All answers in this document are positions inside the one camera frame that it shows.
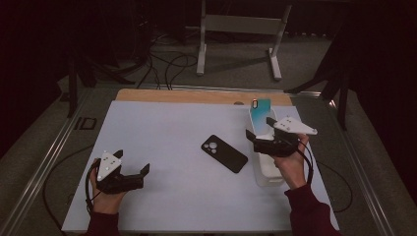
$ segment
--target white board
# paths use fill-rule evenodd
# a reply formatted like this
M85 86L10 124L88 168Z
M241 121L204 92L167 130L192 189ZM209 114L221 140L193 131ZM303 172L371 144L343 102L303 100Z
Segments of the white board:
M272 109L277 119L287 115L300 119L294 106ZM260 187L256 183L249 155L252 143L245 136L248 110L244 105L113 101L62 229L87 230L85 178L89 166L105 150L122 149L122 174L138 174L150 163L145 187L129 192L123 200L122 231L290 230L291 209L284 196L288 186ZM238 174L201 150L210 135L219 136L249 157ZM312 189L320 202L329 205L316 166ZM338 229L332 212L330 218Z

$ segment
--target white metal stand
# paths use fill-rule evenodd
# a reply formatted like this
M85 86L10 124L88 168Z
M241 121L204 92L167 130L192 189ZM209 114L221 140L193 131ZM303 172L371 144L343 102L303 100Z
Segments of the white metal stand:
M275 45L273 48L269 49L268 54L273 77L280 81L282 77L279 70L278 60L276 59L276 52L282 40L290 11L291 5L287 5L281 19L209 15L206 14L206 0L202 0L201 36L197 75L202 76L205 73L207 50L205 39L207 30L247 32L276 35Z

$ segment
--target red sleeve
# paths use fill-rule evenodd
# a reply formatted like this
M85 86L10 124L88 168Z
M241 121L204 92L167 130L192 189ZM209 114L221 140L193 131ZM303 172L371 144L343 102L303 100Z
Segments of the red sleeve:
M85 236L120 236L118 222L119 213L91 213L89 220L89 229Z
M311 186L305 185L285 192L292 211L290 214L293 236L340 236L330 222L330 207L320 203Z

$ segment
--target hand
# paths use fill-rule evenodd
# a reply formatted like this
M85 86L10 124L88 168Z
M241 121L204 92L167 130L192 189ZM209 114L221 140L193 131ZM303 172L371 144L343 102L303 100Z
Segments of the hand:
M307 135L299 134L298 138L302 144L298 145L298 149L304 153L305 146L309 141ZM273 163L281 171L282 177L291 190L300 188L307 184L304 176L304 158L295 151L287 157L273 156Z
M100 191L96 188L95 184L95 176L97 170L94 168L89 176L89 181L92 185L92 196L95 197L93 199L93 208L92 211L97 213L107 213L107 214L115 214L119 212L119 206L122 203L123 197L127 194L127 192L123 192L120 194L114 195L107 195L104 193L100 193Z

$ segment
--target smartphone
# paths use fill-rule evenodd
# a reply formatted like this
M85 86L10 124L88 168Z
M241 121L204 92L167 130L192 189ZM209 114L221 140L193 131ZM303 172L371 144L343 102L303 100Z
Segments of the smartphone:
M246 155L216 135L210 136L202 144L202 150L236 174L248 162Z
M267 117L270 116L270 99L257 98L252 100L251 121L254 127L254 134L264 135L269 131Z

